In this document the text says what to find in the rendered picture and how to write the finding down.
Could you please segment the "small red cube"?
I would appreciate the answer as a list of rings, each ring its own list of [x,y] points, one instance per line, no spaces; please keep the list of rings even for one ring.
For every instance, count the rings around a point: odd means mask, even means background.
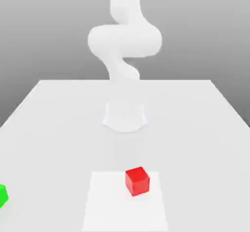
[[[149,192],[150,177],[143,167],[125,171],[125,185],[134,197]]]

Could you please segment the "small green cube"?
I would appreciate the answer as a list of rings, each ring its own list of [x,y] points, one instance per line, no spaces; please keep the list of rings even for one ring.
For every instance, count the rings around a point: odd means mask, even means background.
[[[8,201],[8,193],[5,185],[0,184],[0,208]]]

